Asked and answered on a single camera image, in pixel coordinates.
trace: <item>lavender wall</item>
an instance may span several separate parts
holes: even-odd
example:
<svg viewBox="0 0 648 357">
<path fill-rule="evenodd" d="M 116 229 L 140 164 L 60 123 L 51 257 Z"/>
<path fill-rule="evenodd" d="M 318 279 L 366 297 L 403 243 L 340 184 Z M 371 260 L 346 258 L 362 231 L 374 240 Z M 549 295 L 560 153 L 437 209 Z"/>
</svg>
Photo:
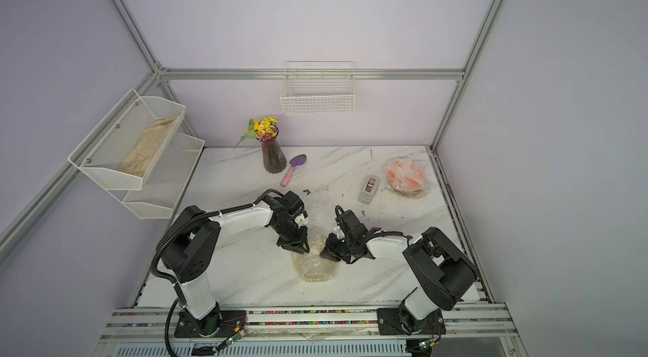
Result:
<svg viewBox="0 0 648 357">
<path fill-rule="evenodd" d="M 173 80 L 180 102 L 206 146 L 234 146 L 247 121 L 276 115 L 281 144 L 429 144 L 441 122 L 453 80 L 360 80 L 353 113 L 282 115 L 283 82 Z M 254 140 L 244 146 L 259 145 Z"/>
<path fill-rule="evenodd" d="M 508 0 L 440 154 L 531 356 L 645 356 L 648 0 Z"/>
<path fill-rule="evenodd" d="M 126 0 L 166 67 L 462 68 L 490 0 Z"/>
<path fill-rule="evenodd" d="M 0 0 L 0 230 L 147 68 L 107 0 Z M 4 356 L 88 356 L 163 222 L 79 177 L 0 272 Z"/>
</svg>

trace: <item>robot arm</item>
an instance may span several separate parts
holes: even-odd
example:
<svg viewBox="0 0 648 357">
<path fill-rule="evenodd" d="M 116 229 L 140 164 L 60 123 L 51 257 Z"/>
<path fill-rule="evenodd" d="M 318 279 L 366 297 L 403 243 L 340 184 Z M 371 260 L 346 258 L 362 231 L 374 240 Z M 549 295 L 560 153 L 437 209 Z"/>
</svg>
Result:
<svg viewBox="0 0 648 357">
<path fill-rule="evenodd" d="M 479 277 L 474 264 L 436 227 L 412 237 L 367 229 L 352 211 L 340 207 L 336 207 L 336 216 L 336 232 L 328 236 L 320 256 L 347 264 L 363 257 L 390 258 L 407 263 L 414 272 L 421 287 L 399 306 L 399 323 L 405 334 L 422 329 L 428 315 L 438 308 L 452 309 Z M 437 257 L 443 257 L 439 265 L 433 261 Z"/>
<path fill-rule="evenodd" d="M 179 304 L 201 336 L 213 335 L 220 323 L 220 309 L 205 274 L 220 235 L 271 226 L 279 234 L 277 246 L 297 253 L 310 251 L 304 203 L 293 191 L 272 192 L 279 196 L 266 191 L 253 203 L 221 211 L 187 207 L 158 243 L 158 260 L 173 274 L 158 271 L 155 258 L 151 273 L 172 281 Z"/>
</svg>

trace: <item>orange object in plastic bag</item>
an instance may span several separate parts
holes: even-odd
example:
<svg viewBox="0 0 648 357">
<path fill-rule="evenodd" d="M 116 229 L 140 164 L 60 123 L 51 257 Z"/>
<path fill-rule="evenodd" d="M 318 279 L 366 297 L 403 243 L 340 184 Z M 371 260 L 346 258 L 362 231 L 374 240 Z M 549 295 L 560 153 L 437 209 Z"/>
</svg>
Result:
<svg viewBox="0 0 648 357">
<path fill-rule="evenodd" d="M 387 164 L 389 185 L 403 194 L 418 194 L 427 188 L 425 172 L 411 159 L 393 159 Z"/>
</svg>

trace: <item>pink handle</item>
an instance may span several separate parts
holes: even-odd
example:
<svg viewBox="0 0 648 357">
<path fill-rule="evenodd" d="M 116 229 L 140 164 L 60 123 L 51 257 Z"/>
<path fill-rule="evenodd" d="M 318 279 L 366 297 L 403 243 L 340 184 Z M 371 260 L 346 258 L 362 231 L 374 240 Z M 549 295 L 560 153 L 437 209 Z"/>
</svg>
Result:
<svg viewBox="0 0 648 357">
<path fill-rule="evenodd" d="M 281 187 L 286 187 L 288 185 L 288 182 L 292 177 L 293 170 L 295 170 L 295 166 L 291 167 L 290 170 L 288 170 L 288 172 L 286 173 L 286 177 L 284 177 L 284 180 L 281 181 Z"/>
</svg>

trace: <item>white wire basket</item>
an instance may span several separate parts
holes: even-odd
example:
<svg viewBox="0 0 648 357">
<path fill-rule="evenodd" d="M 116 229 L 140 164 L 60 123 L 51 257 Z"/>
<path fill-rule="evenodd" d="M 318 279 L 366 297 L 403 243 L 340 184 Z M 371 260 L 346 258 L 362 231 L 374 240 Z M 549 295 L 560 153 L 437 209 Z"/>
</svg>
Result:
<svg viewBox="0 0 648 357">
<path fill-rule="evenodd" d="M 176 133 L 142 190 L 121 200 L 140 219 L 169 219 L 189 183 L 205 141 Z"/>
<path fill-rule="evenodd" d="M 104 190 L 142 190 L 152 170 L 158 164 L 161 154 L 165 152 L 185 117 L 185 106 L 177 102 L 161 97 L 141 97 L 134 91 L 131 94 L 136 96 L 134 102 L 90 151 L 85 160 L 77 164 L 69 158 L 73 165 Z M 175 116 L 178 118 L 142 176 L 119 171 L 124 158 L 135 147 L 147 126 L 157 119 Z"/>
<path fill-rule="evenodd" d="M 287 115 L 353 111 L 356 90 L 353 62 L 287 62 L 293 66 L 330 65 L 320 70 L 288 69 L 281 92 L 281 108 Z"/>
</svg>

